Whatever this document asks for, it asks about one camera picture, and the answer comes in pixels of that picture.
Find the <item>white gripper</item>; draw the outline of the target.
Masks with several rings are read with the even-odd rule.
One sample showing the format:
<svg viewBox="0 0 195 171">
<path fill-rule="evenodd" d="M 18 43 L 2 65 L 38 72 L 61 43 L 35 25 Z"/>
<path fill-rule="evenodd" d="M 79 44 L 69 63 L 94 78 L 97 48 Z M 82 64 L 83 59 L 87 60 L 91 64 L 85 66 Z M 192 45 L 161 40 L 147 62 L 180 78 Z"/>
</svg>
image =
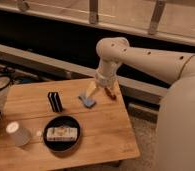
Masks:
<svg viewBox="0 0 195 171">
<path fill-rule="evenodd" d="M 116 81 L 116 73 L 112 72 L 109 75 L 104 75 L 100 71 L 96 71 L 95 81 L 92 81 L 89 84 L 89 87 L 86 90 L 87 97 L 90 97 L 92 95 L 92 93 L 97 89 L 97 85 L 103 87 L 106 93 L 113 94 L 113 91 L 110 88 L 114 87 Z"/>
</svg>

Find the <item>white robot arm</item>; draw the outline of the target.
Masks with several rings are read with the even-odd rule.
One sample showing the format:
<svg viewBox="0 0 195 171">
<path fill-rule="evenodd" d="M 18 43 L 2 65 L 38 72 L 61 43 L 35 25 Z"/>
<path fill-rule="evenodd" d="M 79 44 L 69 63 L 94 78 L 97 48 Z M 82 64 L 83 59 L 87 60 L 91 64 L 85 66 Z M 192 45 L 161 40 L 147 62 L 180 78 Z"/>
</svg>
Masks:
<svg viewBox="0 0 195 171">
<path fill-rule="evenodd" d="M 195 54 L 132 47 L 124 37 L 103 38 L 95 80 L 86 90 L 112 90 L 122 64 L 170 85 L 160 103 L 153 171 L 195 171 Z"/>
</svg>

